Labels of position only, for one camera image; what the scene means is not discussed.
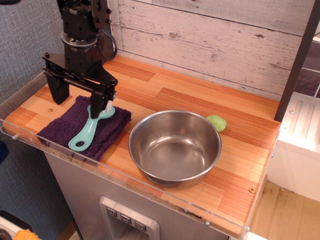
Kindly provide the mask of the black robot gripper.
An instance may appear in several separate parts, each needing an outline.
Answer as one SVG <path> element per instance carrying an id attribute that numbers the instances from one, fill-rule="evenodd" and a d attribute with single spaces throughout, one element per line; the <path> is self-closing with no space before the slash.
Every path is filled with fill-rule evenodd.
<path id="1" fill-rule="evenodd" d="M 69 85 L 91 93 L 90 116 L 97 119 L 107 102 L 117 95 L 118 81 L 104 68 L 104 39 L 89 47 L 64 45 L 64 54 L 46 52 L 44 74 L 55 103 L 62 104 L 70 95 Z"/>

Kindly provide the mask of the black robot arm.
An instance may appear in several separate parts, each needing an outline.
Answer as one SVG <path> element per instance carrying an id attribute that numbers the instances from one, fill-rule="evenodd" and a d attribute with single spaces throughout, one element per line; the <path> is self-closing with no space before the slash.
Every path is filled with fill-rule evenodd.
<path id="1" fill-rule="evenodd" d="M 118 81 L 103 64 L 117 55 L 111 33 L 111 9 L 105 0 L 59 0 L 64 53 L 44 53 L 46 75 L 53 100 L 62 104 L 73 85 L 91 94 L 90 116 L 98 118 L 117 95 Z"/>

